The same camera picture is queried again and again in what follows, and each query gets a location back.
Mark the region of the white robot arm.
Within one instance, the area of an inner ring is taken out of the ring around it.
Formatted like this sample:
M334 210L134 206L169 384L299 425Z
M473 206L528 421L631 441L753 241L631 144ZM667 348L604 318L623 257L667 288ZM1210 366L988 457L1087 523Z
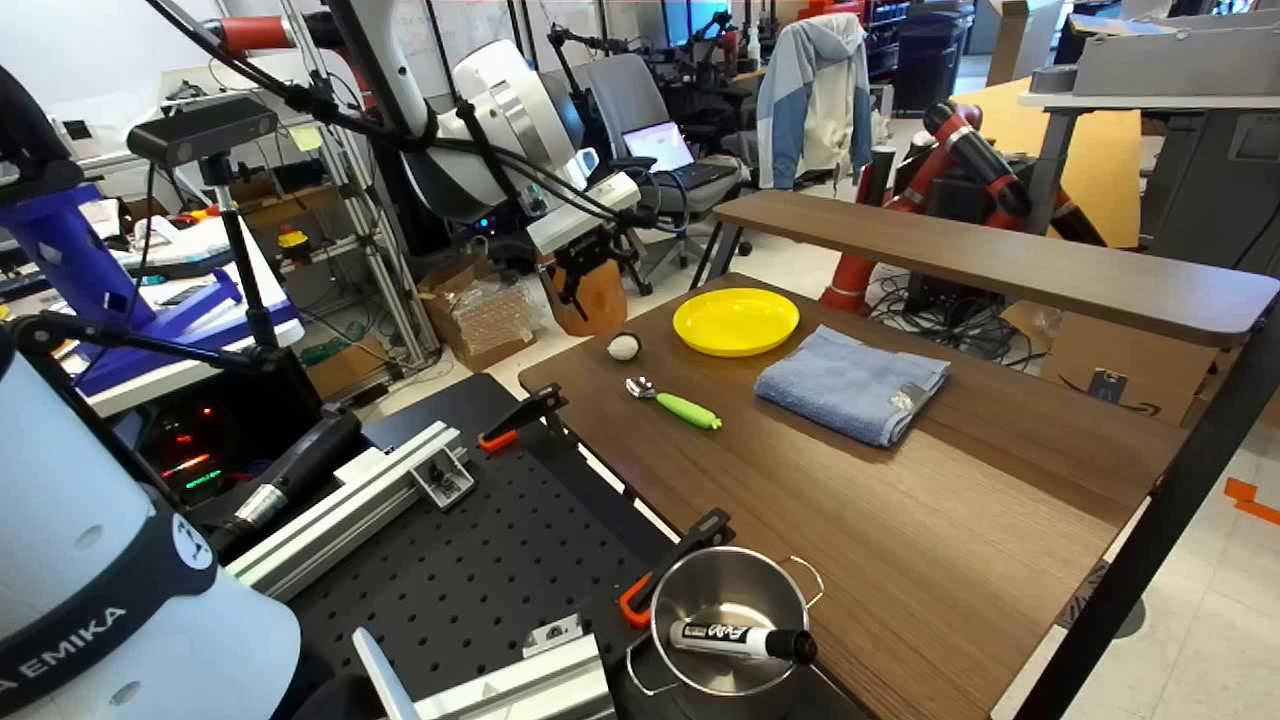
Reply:
M414 200L473 234L500 262L533 262L567 338L609 338L627 321L611 236L638 206L627 173L588 164L513 39L449 69L435 114L396 45L391 0L327 0L343 51L377 103Z

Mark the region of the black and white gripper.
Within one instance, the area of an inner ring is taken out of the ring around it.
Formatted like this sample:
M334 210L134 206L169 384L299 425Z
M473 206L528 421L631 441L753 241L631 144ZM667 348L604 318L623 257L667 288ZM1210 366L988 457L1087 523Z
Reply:
M559 278L557 300L572 311L580 311L574 300L574 278L588 278L604 264L604 321L627 321L627 288L614 262L623 262L627 249L618 245L614 227L593 227L565 249L550 251L550 264L567 278Z

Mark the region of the white Franka robot base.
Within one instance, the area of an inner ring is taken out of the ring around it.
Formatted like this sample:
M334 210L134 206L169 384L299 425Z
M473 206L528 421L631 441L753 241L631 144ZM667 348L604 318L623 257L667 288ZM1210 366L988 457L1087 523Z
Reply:
M30 348L0 378L0 720L272 720L286 606L227 575Z

